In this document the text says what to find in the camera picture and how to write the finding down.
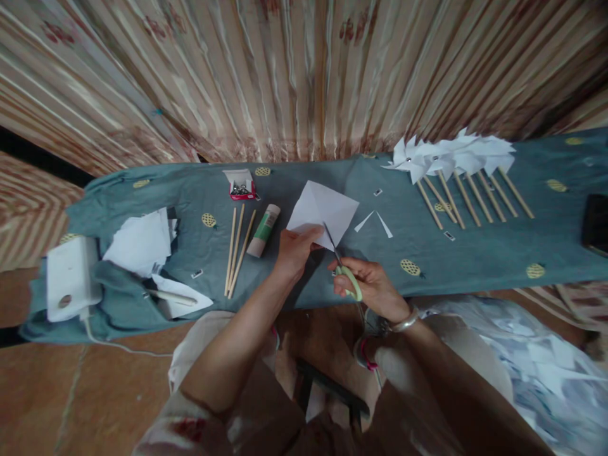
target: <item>bracelet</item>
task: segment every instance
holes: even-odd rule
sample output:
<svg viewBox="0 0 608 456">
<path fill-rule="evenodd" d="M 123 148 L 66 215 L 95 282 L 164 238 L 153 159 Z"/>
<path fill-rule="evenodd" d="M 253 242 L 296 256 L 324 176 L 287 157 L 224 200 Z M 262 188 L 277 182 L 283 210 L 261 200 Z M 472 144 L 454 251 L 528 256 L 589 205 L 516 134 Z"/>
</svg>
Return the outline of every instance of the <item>bracelet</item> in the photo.
<svg viewBox="0 0 608 456">
<path fill-rule="evenodd" d="M 402 333 L 404 332 L 407 328 L 409 328 L 411 325 L 413 325 L 414 323 L 416 323 L 419 319 L 419 313 L 418 313 L 418 308 L 416 306 L 411 306 L 412 307 L 412 313 L 410 313 L 410 316 L 407 317 L 405 320 L 403 320 L 400 323 L 395 323 L 394 325 L 390 325 L 390 330 L 393 333 Z"/>
</svg>

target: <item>green scissor handle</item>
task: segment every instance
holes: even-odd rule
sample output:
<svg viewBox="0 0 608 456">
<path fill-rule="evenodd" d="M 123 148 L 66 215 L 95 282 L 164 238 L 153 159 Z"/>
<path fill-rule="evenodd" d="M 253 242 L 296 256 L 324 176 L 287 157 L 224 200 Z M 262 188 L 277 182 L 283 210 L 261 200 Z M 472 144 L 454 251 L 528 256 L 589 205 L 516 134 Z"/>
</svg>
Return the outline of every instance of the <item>green scissor handle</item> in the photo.
<svg viewBox="0 0 608 456">
<path fill-rule="evenodd" d="M 346 294 L 348 296 L 352 296 L 357 302 L 361 302 L 361 300 L 363 299 L 363 293 L 361 293 L 361 287 L 359 286 L 357 279 L 355 278 L 353 273 L 350 271 L 350 269 L 347 268 L 346 266 L 338 265 L 336 267 L 336 273 L 344 274 L 345 276 L 347 276 L 350 279 L 350 281 L 353 283 L 353 287 L 355 287 L 355 294 L 351 293 L 350 290 L 346 290 Z"/>
</svg>

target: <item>bamboo skewer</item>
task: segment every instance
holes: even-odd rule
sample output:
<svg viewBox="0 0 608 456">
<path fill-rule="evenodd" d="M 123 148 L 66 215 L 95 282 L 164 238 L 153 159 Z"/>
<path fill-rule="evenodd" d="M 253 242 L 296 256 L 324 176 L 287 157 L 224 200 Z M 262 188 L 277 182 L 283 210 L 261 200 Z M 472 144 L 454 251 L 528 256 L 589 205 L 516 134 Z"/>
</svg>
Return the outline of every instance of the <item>bamboo skewer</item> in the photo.
<svg viewBox="0 0 608 456">
<path fill-rule="evenodd" d="M 241 207 L 241 218 L 239 220 L 239 229 L 236 234 L 236 243 L 234 245 L 234 252 L 232 254 L 232 269 L 230 270 L 230 279 L 228 280 L 228 294 L 230 294 L 230 285 L 232 284 L 232 279 L 234 278 L 234 268 L 236 266 L 236 252 L 239 249 L 239 240 L 241 239 L 241 227 L 243 226 L 243 214 L 245 213 L 245 204 L 243 203 L 243 207 Z"/>
<path fill-rule="evenodd" d="M 460 228 L 466 229 L 464 226 L 464 222 L 462 221 L 462 217 L 460 216 L 460 212 L 458 212 L 458 208 L 456 207 L 456 203 L 454 203 L 454 198 L 452 196 L 452 192 L 450 191 L 450 188 L 448 187 L 448 183 L 443 178 L 443 174 L 441 173 L 441 171 L 437 171 L 437 175 L 439 176 L 439 180 L 441 181 L 443 190 L 445 191 L 446 195 L 448 195 L 448 200 L 450 200 L 452 209 L 454 209 L 454 214 L 456 215 L 456 219 L 458 220 L 458 224 L 460 225 Z"/>
<path fill-rule="evenodd" d="M 429 208 L 429 211 L 431 211 L 431 215 L 435 219 L 435 223 L 437 224 L 437 226 L 439 227 L 439 229 L 442 230 L 443 229 L 443 225 L 439 221 L 439 217 L 437 217 L 437 214 L 435 214 L 435 210 L 433 209 L 433 206 L 431 206 L 431 202 L 429 201 L 429 197 L 427 196 L 426 192 L 424 191 L 424 188 L 423 188 L 422 184 L 420 183 L 419 180 L 416 182 L 416 184 L 418 184 L 418 188 L 420 189 L 420 193 L 422 193 L 422 197 L 424 198 L 424 201 L 426 202 L 426 205 Z"/>
<path fill-rule="evenodd" d="M 448 205 L 445 203 L 445 201 L 443 201 L 443 198 L 441 197 L 441 195 L 439 194 L 439 192 L 437 191 L 437 189 L 435 188 L 435 186 L 429 180 L 428 177 L 424 176 L 424 182 L 426 182 L 426 184 L 429 186 L 429 188 L 431 189 L 431 191 L 435 195 L 435 198 L 437 198 L 439 200 L 440 204 L 443 206 L 444 211 L 446 211 L 447 214 L 450 216 L 450 219 L 452 220 L 452 222 L 458 223 L 458 220 L 456 220 L 456 218 L 452 214 L 452 211 L 450 210 L 450 208 L 448 207 Z"/>
<path fill-rule="evenodd" d="M 483 213 L 486 216 L 486 218 L 488 219 L 488 221 L 490 223 L 494 223 L 494 219 L 490 215 L 490 211 L 488 211 L 486 203 L 484 203 L 483 199 L 481 198 L 481 195 L 479 194 L 479 190 L 477 190 L 477 185 L 475 185 L 473 178 L 471 177 L 471 175 L 469 173 L 466 173 L 466 176 L 467 176 L 467 181 L 469 181 L 469 185 L 471 186 L 471 189 L 473 190 L 473 193 L 475 194 L 475 197 L 477 198 L 477 201 L 479 202 L 479 205 L 481 206 L 481 210 L 483 211 Z"/>
<path fill-rule="evenodd" d="M 479 217 L 477 217 L 477 213 L 475 212 L 475 209 L 473 208 L 473 205 L 471 204 L 469 195 L 467 195 L 467 191 L 464 189 L 464 186 L 462 185 L 460 176 L 458 176 L 458 173 L 456 173 L 456 172 L 454 173 L 454 179 L 456 180 L 456 185 L 458 185 L 458 188 L 460 189 L 460 193 L 462 193 L 464 202 L 467 204 L 467 207 L 469 209 L 469 212 L 471 213 L 471 216 L 473 217 L 473 220 L 475 220 L 475 224 L 477 226 L 481 226 L 481 222 L 479 221 Z"/>
<path fill-rule="evenodd" d="M 501 222 L 506 222 L 507 219 L 505 218 L 505 215 L 500 210 L 500 206 L 498 205 L 496 198 L 494 198 L 494 195 L 492 195 L 492 191 L 490 190 L 490 187 L 488 186 L 486 179 L 483 177 L 481 170 L 479 170 L 477 175 L 479 176 L 479 180 L 481 181 L 481 184 L 483 185 L 483 188 L 485 189 L 486 194 L 488 194 L 488 198 L 490 199 L 492 206 L 494 206 L 494 210 L 498 214 L 498 218 L 500 219 Z"/>
<path fill-rule="evenodd" d="M 502 198 L 502 200 L 507 205 L 507 208 L 509 208 L 509 210 L 511 211 L 511 214 L 513 214 L 513 217 L 517 217 L 517 212 L 515 211 L 515 208 L 513 207 L 513 205 L 511 204 L 511 202 L 507 198 L 507 195 L 502 191 L 502 187 L 500 186 L 500 184 L 498 183 L 498 181 L 491 174 L 488 174 L 488 177 L 490 178 L 490 182 L 492 183 L 492 185 L 494 186 L 494 188 L 496 190 L 498 190 L 498 194 L 500 195 L 500 197 Z"/>
<path fill-rule="evenodd" d="M 230 252 L 228 253 L 228 270 L 226 271 L 226 285 L 224 286 L 224 296 L 228 296 L 228 283 L 230 282 L 230 272 L 232 269 L 232 248 L 234 247 L 234 225 L 236 224 L 236 208 L 232 213 L 232 232 L 230 233 Z"/>
<path fill-rule="evenodd" d="M 255 209 L 251 214 L 251 220 L 249 221 L 249 227 L 247 228 L 247 234 L 245 234 L 245 239 L 243 239 L 243 247 L 241 248 L 241 256 L 239 257 L 239 264 L 236 267 L 236 272 L 234 273 L 234 278 L 232 279 L 232 284 L 230 285 L 230 293 L 228 294 L 228 299 L 232 299 L 232 294 L 234 293 L 234 286 L 236 285 L 236 279 L 239 277 L 239 271 L 241 270 L 241 264 L 243 262 L 243 257 L 245 255 L 245 250 L 247 249 L 247 241 L 249 240 L 249 235 L 251 234 L 251 227 L 253 226 L 253 219 L 255 219 Z"/>
<path fill-rule="evenodd" d="M 509 186 L 509 188 L 511 189 L 511 191 L 513 192 L 513 194 L 519 201 L 519 204 L 524 208 L 524 211 L 526 212 L 528 217 L 533 219 L 534 214 L 532 213 L 532 211 L 530 210 L 530 208 L 528 207 L 528 205 L 526 204 L 524 199 L 519 194 L 519 191 L 517 191 L 517 189 L 515 188 L 515 185 L 513 185 L 513 182 L 511 182 L 511 179 L 509 178 L 509 176 L 507 176 L 507 173 L 505 173 L 501 167 L 498 167 L 498 171 L 500 171 L 500 173 L 502 174 L 502 178 L 505 180 L 505 182 L 507 183 L 507 185 Z"/>
</svg>

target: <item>beige curtain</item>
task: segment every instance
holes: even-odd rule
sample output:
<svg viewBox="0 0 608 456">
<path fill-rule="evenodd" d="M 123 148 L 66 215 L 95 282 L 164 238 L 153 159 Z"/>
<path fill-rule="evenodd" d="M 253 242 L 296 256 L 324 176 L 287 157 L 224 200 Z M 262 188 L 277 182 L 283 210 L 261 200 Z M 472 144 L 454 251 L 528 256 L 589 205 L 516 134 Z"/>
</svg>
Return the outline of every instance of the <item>beige curtain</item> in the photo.
<svg viewBox="0 0 608 456">
<path fill-rule="evenodd" d="M 82 190 L 0 151 L 0 272 L 38 265 Z"/>
<path fill-rule="evenodd" d="M 608 63 L 601 4 L 1 0 L 0 125 L 95 176 L 605 126 L 605 91 L 547 126 Z"/>
</svg>

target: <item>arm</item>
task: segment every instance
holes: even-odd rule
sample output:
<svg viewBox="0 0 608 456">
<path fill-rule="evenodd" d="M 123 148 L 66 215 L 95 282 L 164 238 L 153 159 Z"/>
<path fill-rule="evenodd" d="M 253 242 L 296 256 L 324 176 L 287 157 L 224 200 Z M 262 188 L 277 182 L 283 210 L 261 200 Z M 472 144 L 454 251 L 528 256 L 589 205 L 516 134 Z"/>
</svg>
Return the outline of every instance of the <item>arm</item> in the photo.
<svg viewBox="0 0 608 456">
<path fill-rule="evenodd" d="M 272 273 L 195 361 L 181 393 L 214 414 L 227 412 L 237 400 L 283 303 L 300 280 L 322 227 L 298 236 L 281 232 L 279 257 Z"/>
<path fill-rule="evenodd" d="M 410 315 L 383 268 L 356 258 L 342 258 L 360 281 L 365 304 L 391 323 Z M 335 269 L 336 262 L 330 264 Z M 350 280 L 334 278 L 334 292 L 345 296 Z M 454 435 L 467 454 L 552 455 L 511 404 L 464 362 L 421 320 L 394 337 L 405 338 Z M 373 353 L 366 350 L 368 356 Z"/>
</svg>

